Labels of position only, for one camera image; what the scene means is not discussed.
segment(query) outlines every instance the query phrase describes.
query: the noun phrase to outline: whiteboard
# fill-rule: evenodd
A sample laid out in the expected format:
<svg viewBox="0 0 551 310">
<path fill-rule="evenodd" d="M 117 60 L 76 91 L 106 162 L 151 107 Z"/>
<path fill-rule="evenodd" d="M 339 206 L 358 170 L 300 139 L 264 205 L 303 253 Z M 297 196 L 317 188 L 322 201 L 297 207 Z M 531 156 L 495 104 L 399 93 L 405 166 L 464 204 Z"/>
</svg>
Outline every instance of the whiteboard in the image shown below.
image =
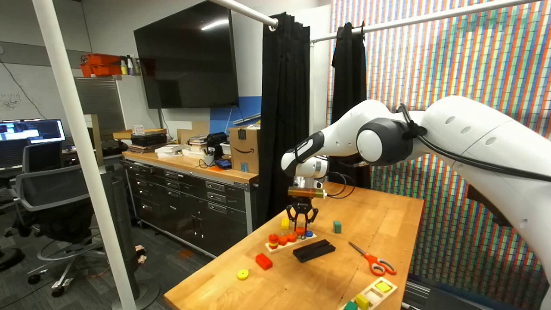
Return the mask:
<svg viewBox="0 0 551 310">
<path fill-rule="evenodd" d="M 65 135 L 70 136 L 69 123 L 63 110 L 52 68 L 11 63 L 7 63 L 6 66 L 29 98 L 38 106 L 40 112 L 48 119 L 61 119 Z M 80 69 L 72 69 L 72 71 L 74 76 L 82 76 Z M 40 114 L 0 64 L 0 120 L 35 118 L 41 118 Z"/>
</svg>

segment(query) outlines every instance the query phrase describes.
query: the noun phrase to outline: amazon logo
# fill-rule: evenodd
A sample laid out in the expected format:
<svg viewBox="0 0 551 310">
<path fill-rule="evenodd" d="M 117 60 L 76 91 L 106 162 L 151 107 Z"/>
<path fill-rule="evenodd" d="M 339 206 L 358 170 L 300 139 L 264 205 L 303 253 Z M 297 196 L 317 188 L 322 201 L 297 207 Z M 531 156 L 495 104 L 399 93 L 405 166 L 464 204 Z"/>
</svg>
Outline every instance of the amazon logo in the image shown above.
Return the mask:
<svg viewBox="0 0 551 310">
<path fill-rule="evenodd" d="M 234 148 L 234 149 L 235 149 L 236 151 L 238 151 L 239 153 L 241 153 L 241 154 L 253 154 L 253 153 L 255 152 L 255 150 L 254 150 L 253 148 L 251 148 L 251 149 L 248 150 L 248 151 L 242 151 L 242 150 L 240 150 L 240 149 L 238 149 L 238 148 Z"/>
</svg>

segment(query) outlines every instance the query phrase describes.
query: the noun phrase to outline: black tv screen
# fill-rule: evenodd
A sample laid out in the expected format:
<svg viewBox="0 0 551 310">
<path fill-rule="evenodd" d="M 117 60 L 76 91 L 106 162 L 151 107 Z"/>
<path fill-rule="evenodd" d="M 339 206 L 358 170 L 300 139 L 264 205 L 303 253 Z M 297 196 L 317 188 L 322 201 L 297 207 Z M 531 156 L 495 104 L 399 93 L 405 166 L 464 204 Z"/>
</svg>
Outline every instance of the black tv screen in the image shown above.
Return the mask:
<svg viewBox="0 0 551 310">
<path fill-rule="evenodd" d="M 237 106 L 231 11 L 199 3 L 134 31 L 148 106 Z"/>
</svg>

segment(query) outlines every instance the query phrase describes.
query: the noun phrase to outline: yellow ring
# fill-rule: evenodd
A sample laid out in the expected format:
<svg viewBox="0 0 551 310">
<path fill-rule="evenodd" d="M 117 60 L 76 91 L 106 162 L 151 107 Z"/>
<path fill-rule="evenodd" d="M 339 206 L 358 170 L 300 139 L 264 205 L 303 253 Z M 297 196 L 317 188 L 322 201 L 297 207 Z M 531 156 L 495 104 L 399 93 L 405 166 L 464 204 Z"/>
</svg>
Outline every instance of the yellow ring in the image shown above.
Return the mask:
<svg viewBox="0 0 551 310">
<path fill-rule="evenodd" d="M 249 271 L 246 270 L 246 269 L 242 269 L 242 270 L 239 270 L 239 271 L 237 272 L 237 278 L 238 278 L 239 280 L 245 280 L 245 279 L 247 279 L 248 277 L 249 277 Z"/>
</svg>

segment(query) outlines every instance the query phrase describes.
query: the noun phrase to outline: amazon box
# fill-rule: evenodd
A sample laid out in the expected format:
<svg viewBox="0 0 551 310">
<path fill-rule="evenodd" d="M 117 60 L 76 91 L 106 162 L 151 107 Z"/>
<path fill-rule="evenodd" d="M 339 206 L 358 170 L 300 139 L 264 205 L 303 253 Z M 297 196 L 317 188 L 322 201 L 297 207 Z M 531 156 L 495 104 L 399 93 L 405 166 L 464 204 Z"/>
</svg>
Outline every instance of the amazon box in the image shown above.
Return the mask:
<svg viewBox="0 0 551 310">
<path fill-rule="evenodd" d="M 258 140 L 260 125 L 245 125 L 230 128 L 232 169 L 258 173 Z"/>
</svg>

